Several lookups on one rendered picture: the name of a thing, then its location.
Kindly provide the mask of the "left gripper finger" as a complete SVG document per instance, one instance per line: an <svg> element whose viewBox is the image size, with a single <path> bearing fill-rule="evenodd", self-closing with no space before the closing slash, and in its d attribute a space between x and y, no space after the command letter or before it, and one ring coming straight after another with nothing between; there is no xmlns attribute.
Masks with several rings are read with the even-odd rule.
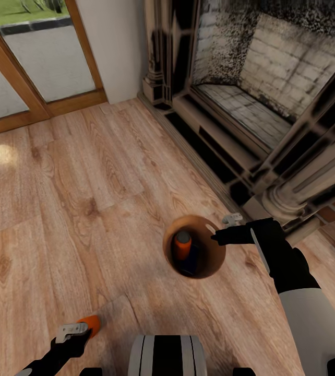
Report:
<svg viewBox="0 0 335 376"><path fill-rule="evenodd" d="M90 338L92 334L92 329L90 328L83 336L84 336L84 344L86 345L88 339Z"/></svg>

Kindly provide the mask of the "can of soda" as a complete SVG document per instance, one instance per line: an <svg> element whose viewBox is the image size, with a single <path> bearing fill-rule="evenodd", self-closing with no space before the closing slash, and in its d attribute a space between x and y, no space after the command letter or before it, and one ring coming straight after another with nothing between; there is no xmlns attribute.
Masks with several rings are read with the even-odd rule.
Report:
<svg viewBox="0 0 335 376"><path fill-rule="evenodd" d="M173 255L176 259L181 261L186 261L190 254L190 249L192 245L192 239L189 234L185 232L179 232L174 238L174 249Z"/></svg>
<svg viewBox="0 0 335 376"><path fill-rule="evenodd" d="M189 276L193 276L200 256L200 248L194 244L191 245L190 254L186 261L181 261L180 271Z"/></svg>
<svg viewBox="0 0 335 376"><path fill-rule="evenodd" d="M88 328L82 333L72 333L71 335L84 335L90 328L92 329L92 334L90 338L94 337L100 329L100 321L96 316L89 316L88 318L83 318L77 323L86 323Z"/></svg>

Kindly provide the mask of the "trash can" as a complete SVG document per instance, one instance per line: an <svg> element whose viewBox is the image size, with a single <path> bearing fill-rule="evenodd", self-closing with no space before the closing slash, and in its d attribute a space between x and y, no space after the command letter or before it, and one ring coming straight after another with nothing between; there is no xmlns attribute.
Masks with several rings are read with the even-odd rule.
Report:
<svg viewBox="0 0 335 376"><path fill-rule="evenodd" d="M192 280L207 279L216 274L225 262L226 245L220 246L217 240L211 239L211 236L215 234L206 227L207 224L215 231L220 230L211 220L203 216L189 215L174 220L164 233L162 240L164 257L170 267L185 278ZM184 274L179 270L180 260L173 255L174 238L179 232L189 234L192 244L200 248L199 260L193 276Z"/></svg>

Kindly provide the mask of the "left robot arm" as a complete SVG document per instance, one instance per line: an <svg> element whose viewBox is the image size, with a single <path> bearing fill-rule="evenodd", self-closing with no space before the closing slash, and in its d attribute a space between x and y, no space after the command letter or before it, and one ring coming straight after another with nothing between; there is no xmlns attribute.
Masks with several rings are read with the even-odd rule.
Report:
<svg viewBox="0 0 335 376"><path fill-rule="evenodd" d="M96 314L90 316L96 316L100 321L100 318ZM89 316L87 316L87 318L88 317ZM15 376L55 376L69 358L82 356L85 345L92 334L92 329L90 328L82 336L71 334L82 333L87 330L87 328L86 323L60 325L57 336L51 340L51 350L47 352L41 360L34 360Z"/></svg>

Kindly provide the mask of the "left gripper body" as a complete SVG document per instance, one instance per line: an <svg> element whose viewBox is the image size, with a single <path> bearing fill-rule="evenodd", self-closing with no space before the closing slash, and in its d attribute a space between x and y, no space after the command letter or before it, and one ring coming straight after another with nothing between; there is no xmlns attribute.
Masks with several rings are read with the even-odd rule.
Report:
<svg viewBox="0 0 335 376"><path fill-rule="evenodd" d="M59 360L59 370L69 360L69 358L81 357L84 353L84 336L72 336L71 339L64 343L57 344L56 337L51 340L51 350L47 354L54 354ZM45 355L47 355L45 354Z"/></svg>

